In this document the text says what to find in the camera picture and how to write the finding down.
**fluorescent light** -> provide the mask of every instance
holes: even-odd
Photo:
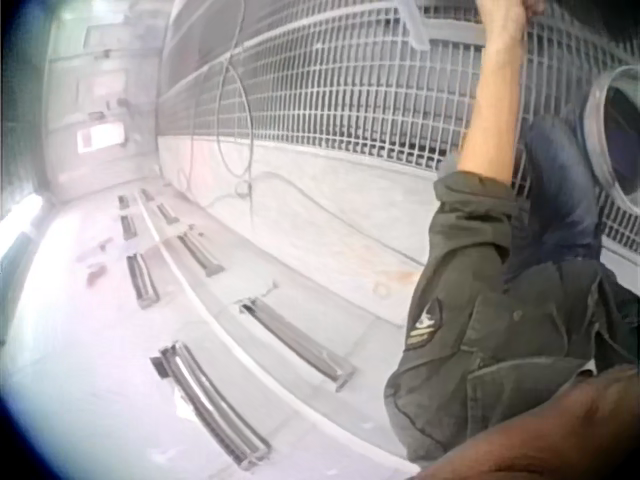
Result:
[[[42,208],[42,198],[31,194],[14,206],[0,222],[0,258],[7,253],[18,235],[31,226],[31,221]]]

